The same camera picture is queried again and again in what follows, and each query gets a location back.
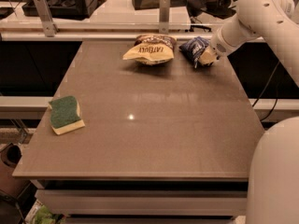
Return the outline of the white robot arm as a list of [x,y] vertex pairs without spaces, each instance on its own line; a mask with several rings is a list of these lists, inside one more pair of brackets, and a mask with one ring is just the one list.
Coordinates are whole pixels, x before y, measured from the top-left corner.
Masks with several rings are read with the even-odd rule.
[[[236,13],[211,37],[209,47],[228,56],[262,38],[299,86],[299,26],[293,0],[237,0]],[[269,128],[249,170],[246,224],[299,224],[299,118]]]

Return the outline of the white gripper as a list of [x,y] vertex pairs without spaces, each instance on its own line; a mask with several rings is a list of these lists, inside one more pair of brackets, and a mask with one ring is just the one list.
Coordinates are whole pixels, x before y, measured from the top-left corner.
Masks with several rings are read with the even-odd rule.
[[198,62],[202,66],[212,65],[218,56],[228,56],[239,48],[238,44],[229,42],[229,36],[224,27],[219,28],[210,39],[210,46],[199,57]]

